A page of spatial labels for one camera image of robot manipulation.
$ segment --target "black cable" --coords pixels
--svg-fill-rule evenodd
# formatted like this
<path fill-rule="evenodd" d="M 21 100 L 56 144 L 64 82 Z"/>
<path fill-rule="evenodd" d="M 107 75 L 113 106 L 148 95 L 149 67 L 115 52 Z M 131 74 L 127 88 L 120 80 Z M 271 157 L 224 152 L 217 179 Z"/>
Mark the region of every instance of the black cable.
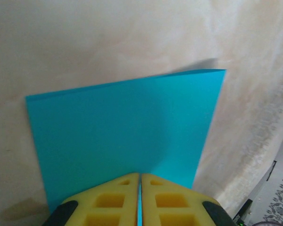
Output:
<path fill-rule="evenodd" d="M 263 224 L 266 224 L 266 225 L 283 226 L 283 224 L 278 223 L 278 222 L 275 222 L 275 221 L 261 221 L 261 222 L 255 223 L 255 224 L 252 225 L 252 226 L 259 226 L 259 225 L 263 225 Z"/>

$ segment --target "rectangular hole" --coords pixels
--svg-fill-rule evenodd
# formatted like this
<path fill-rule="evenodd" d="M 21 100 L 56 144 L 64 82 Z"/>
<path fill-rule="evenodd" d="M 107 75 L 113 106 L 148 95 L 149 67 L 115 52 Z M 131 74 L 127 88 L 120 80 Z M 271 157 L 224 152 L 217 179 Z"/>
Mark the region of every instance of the rectangular hole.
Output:
<path fill-rule="evenodd" d="M 162 185 L 161 182 L 156 181 L 156 180 L 152 180 L 150 183 L 151 183 L 151 185 Z"/>
<path fill-rule="evenodd" d="M 118 226 L 119 215 L 88 215 L 84 226 Z"/>
<path fill-rule="evenodd" d="M 160 214 L 161 226 L 200 226 L 192 214 Z"/>
<path fill-rule="evenodd" d="M 121 208 L 125 200 L 124 194 L 105 193 L 97 197 L 95 207 L 100 208 Z"/>
<path fill-rule="evenodd" d="M 155 200 L 157 207 L 188 207 L 188 203 L 182 194 L 157 194 Z"/>
<path fill-rule="evenodd" d="M 129 180 L 124 180 L 121 183 L 119 183 L 119 185 L 128 185 L 128 184 L 130 184 Z"/>

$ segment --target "blue cardboard sheet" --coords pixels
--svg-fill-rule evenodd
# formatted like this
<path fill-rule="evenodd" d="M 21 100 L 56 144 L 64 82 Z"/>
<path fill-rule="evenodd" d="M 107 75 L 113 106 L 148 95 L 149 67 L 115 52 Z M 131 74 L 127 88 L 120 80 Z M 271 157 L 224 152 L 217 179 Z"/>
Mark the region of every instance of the blue cardboard sheet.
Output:
<path fill-rule="evenodd" d="M 131 172 L 191 187 L 225 70 L 26 97 L 50 211 Z"/>

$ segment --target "blue paper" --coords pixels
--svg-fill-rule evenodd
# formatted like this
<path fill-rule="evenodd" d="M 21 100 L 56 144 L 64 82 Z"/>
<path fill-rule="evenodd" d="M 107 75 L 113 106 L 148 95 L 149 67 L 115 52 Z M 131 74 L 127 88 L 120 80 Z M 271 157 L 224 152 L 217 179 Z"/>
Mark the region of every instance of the blue paper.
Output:
<path fill-rule="evenodd" d="M 191 187 L 225 70 L 26 97 L 50 211 L 131 172 Z"/>

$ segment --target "wall stain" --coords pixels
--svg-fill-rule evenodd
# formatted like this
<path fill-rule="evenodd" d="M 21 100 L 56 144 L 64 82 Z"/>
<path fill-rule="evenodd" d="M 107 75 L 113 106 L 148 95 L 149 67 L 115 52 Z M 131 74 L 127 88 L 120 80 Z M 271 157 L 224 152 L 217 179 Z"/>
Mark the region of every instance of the wall stain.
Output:
<path fill-rule="evenodd" d="M 25 199 L 8 207 L 0 213 L 0 219 L 14 221 L 37 214 L 50 214 L 48 205 L 37 202 L 33 198 Z"/>

